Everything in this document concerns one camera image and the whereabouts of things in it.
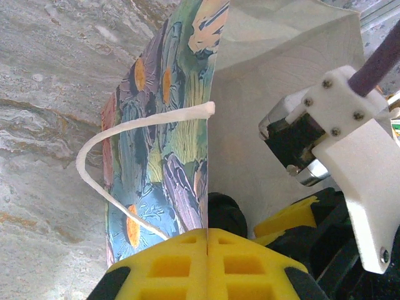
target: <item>white rope handle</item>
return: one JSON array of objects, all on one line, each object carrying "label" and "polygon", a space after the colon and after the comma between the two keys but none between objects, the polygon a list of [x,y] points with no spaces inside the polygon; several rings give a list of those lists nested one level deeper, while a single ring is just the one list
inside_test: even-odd
[{"label": "white rope handle", "polygon": [[115,127],[109,128],[105,131],[102,131],[92,137],[85,145],[83,145],[82,149],[79,151],[76,157],[76,169],[82,179],[90,185],[93,189],[95,189],[100,195],[106,198],[107,201],[114,204],[117,208],[119,208],[127,217],[131,218],[135,223],[139,224],[143,228],[146,228],[148,231],[151,231],[154,234],[157,234],[163,240],[169,239],[169,236],[162,232],[159,228],[153,226],[149,222],[141,219],[137,215],[130,212],[125,206],[123,206],[120,202],[115,200],[105,189],[103,189],[86,171],[86,156],[88,152],[92,149],[92,147],[101,142],[103,139],[107,139],[115,134],[122,133],[124,131],[132,130],[135,128],[157,125],[157,124],[165,124],[172,122],[180,122],[187,121],[193,119],[208,119],[215,112],[215,104],[213,102],[207,102],[204,104],[200,104],[197,106],[176,109],[169,112],[164,112],[162,114],[153,114],[149,117],[144,117],[128,122],[121,123]]}]

